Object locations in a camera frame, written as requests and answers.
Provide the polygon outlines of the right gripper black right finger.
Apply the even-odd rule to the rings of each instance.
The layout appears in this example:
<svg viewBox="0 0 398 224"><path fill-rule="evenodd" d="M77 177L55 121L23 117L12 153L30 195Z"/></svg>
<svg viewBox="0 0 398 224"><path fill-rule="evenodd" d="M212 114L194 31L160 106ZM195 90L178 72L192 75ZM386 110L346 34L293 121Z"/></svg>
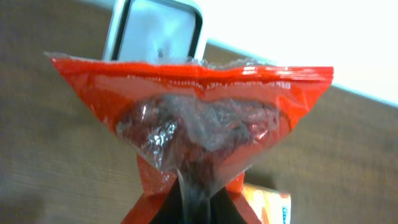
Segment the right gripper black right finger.
<svg viewBox="0 0 398 224"><path fill-rule="evenodd" d="M210 198L211 224L246 224L225 187Z"/></svg>

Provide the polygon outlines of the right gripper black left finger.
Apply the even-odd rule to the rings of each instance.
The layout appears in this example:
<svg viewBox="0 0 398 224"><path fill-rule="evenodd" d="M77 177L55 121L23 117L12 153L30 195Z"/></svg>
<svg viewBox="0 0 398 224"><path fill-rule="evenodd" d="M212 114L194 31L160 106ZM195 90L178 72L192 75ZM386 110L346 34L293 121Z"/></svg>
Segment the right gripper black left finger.
<svg viewBox="0 0 398 224"><path fill-rule="evenodd" d="M149 224L181 224L183 221L182 196L176 180L159 211Z"/></svg>

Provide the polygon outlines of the orange tissue pack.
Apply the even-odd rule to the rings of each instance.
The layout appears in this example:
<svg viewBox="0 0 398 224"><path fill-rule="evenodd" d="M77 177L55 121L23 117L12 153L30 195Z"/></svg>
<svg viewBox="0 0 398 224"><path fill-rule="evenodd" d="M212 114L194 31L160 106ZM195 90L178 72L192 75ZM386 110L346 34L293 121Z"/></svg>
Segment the orange tissue pack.
<svg viewBox="0 0 398 224"><path fill-rule="evenodd" d="M243 196L262 224L290 224L292 202L289 193L244 184Z"/></svg>

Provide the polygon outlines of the red candy bag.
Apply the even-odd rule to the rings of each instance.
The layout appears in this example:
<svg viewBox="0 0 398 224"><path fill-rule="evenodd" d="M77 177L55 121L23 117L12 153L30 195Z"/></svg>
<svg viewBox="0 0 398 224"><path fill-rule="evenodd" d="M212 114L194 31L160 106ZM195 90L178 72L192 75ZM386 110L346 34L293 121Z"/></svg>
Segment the red candy bag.
<svg viewBox="0 0 398 224"><path fill-rule="evenodd" d="M137 153L144 193L126 223L149 223L176 180L182 223L210 223L225 187L246 223L258 219L241 176L288 136L333 81L333 67L277 67L255 60L217 66L49 54L91 112Z"/></svg>

